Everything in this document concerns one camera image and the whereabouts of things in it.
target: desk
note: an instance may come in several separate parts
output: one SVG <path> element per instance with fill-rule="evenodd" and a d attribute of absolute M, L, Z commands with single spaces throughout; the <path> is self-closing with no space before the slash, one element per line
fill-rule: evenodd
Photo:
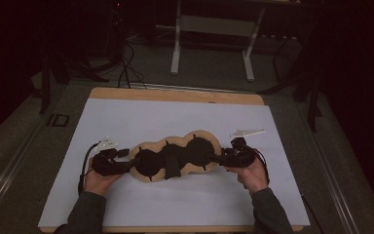
<path fill-rule="evenodd" d="M 65 223 L 78 198 L 76 188 L 85 153 L 106 135 L 115 139 L 119 148 L 132 148 L 143 141 L 184 137 L 192 130 L 202 129 L 213 133 L 221 146 L 227 147 L 231 140 L 227 133 L 243 127 L 266 130 L 263 135 L 247 137 L 247 143 L 263 152 L 270 186 L 294 230 L 301 230 L 310 224 L 309 219 L 270 109 L 263 105 L 260 96 L 111 88 L 92 91 L 38 226 L 44 232 L 52 232 Z M 105 232 L 252 229 L 248 192 L 237 183 L 234 174 L 222 167 L 154 183 L 142 183 L 125 175 L 111 186 L 107 201 Z"/>
<path fill-rule="evenodd" d="M 180 33 L 182 30 L 184 30 L 248 37 L 249 42 L 245 50 L 242 51 L 242 56 L 246 79 L 249 82 L 253 82 L 255 78 L 253 74 L 253 68 L 251 66 L 250 55 L 251 51 L 253 50 L 254 43 L 257 39 L 258 31 L 262 23 L 266 8 L 275 5 L 291 5 L 296 7 L 318 6 L 318 4 L 301 3 L 300 0 L 242 0 L 239 2 L 251 4 L 251 6 L 258 6 L 258 8 L 256 8 L 257 10 L 255 11 L 255 14 L 257 14 L 256 21 L 216 19 L 183 15 L 181 13 L 181 0 L 177 0 L 175 43 L 170 70 L 170 73 L 172 75 L 178 74 L 178 66 L 181 53 Z"/>

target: white table leg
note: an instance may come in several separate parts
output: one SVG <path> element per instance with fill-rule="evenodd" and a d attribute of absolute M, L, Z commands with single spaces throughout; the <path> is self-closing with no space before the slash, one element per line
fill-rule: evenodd
<path fill-rule="evenodd" d="M 178 65 L 180 64 L 180 21 L 181 21 L 181 0 L 177 1 L 177 19 L 175 20 L 175 45 L 172 53 L 171 75 L 178 74 Z"/>
<path fill-rule="evenodd" d="M 243 51 L 243 63 L 244 63 L 245 76 L 247 78 L 247 81 L 249 82 L 254 81 L 254 74 L 253 74 L 253 68 L 251 67 L 250 55 L 251 55 L 251 51 L 253 50 L 254 42 L 257 39 L 257 33 L 259 31 L 260 24 L 262 22 L 265 10 L 266 8 L 260 9 L 257 22 L 254 24 L 253 30 L 250 35 L 250 42 L 248 44 L 248 47 L 246 50 Z"/>

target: dark background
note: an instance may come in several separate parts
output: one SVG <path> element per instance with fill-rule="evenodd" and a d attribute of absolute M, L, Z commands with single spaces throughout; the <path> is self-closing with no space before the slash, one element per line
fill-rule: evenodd
<path fill-rule="evenodd" d="M 102 6 L 96 5 L 100 1 L 82 2 L 83 12 L 89 14 L 87 19 L 96 18 L 99 25 L 108 24 Z M 93 45 L 76 41 L 76 33 L 89 30 L 86 25 L 90 24 L 72 18 L 71 3 L 0 1 L 0 124 L 32 94 L 30 77 L 41 70 L 40 46 L 46 33 L 57 35 L 55 39 L 75 41 L 77 47 Z M 333 5 L 340 10 L 318 24 L 307 58 L 324 51 L 331 56 L 320 89 L 327 95 L 374 191 L 374 1 L 348 0 Z M 134 0 L 128 5 L 127 19 L 148 36 L 154 33 L 151 25 L 173 23 L 174 8 L 172 0 Z M 100 10 L 91 15 L 88 9 Z M 272 16 L 270 23 L 275 24 L 275 14 L 268 14 Z M 100 29 L 100 42 L 95 43 L 98 48 L 105 44 L 104 33 Z"/>

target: gray floor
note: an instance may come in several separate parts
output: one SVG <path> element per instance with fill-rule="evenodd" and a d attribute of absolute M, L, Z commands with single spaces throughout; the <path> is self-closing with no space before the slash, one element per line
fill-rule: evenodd
<path fill-rule="evenodd" d="M 239 51 L 183 47 L 179 74 L 171 76 L 172 47 L 131 45 L 135 51 L 131 65 L 142 73 L 148 89 L 172 86 L 254 93 L 278 83 L 272 67 L 277 43 L 269 39 L 260 40 L 251 56 L 256 75 L 253 83 L 245 80 Z M 280 56 L 280 73 L 289 67 L 294 52 L 284 51 Z M 53 102 L 46 115 L 38 114 L 40 100 L 31 97 L 0 126 L 0 175 L 11 160 L 23 156 L 19 169 L 9 174 L 13 179 L 3 186 L 8 190 L 0 197 L 0 233 L 40 233 L 37 224 L 41 212 L 89 93 L 96 86 L 117 86 L 120 71 L 117 68 L 103 75 L 111 79 L 108 84 L 90 82 L 71 72 L 74 79 L 69 85 L 53 82 Z M 137 80 L 134 73 L 130 73 L 130 79 Z M 142 88 L 140 84 L 132 85 Z M 313 134 L 306 121 L 307 103 L 294 102 L 290 96 L 293 89 L 263 98 L 272 109 L 301 193 L 324 233 L 374 233 L 374 195 L 326 97 L 319 97 L 323 117 L 317 118 L 318 132 Z M 67 127 L 45 126 L 51 113 L 69 115 Z M 312 214 L 308 214 L 312 225 L 300 233 L 319 233 Z"/>

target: sleeve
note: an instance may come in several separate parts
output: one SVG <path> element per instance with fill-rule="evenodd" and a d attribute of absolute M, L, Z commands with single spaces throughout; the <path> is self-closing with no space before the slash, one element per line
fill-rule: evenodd
<path fill-rule="evenodd" d="M 78 198 L 68 223 L 61 226 L 59 234 L 100 234 L 104 219 L 106 199 L 92 192 L 82 192 Z"/>
<path fill-rule="evenodd" d="M 251 197 L 254 233 L 293 233 L 287 215 L 271 188 L 262 189 Z"/>

